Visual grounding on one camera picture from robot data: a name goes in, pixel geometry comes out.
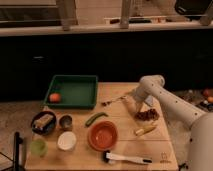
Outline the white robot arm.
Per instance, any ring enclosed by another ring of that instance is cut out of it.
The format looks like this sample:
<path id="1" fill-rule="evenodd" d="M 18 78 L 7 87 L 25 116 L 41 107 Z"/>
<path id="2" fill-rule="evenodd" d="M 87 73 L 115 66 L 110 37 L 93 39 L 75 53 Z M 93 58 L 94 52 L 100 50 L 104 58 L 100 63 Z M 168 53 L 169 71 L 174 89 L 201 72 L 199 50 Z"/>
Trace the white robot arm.
<path id="1" fill-rule="evenodd" d="M 139 112 L 148 96 L 156 98 L 191 130 L 186 171 L 213 171 L 213 112 L 205 112 L 164 88 L 162 75 L 140 78 L 129 95 Z"/>

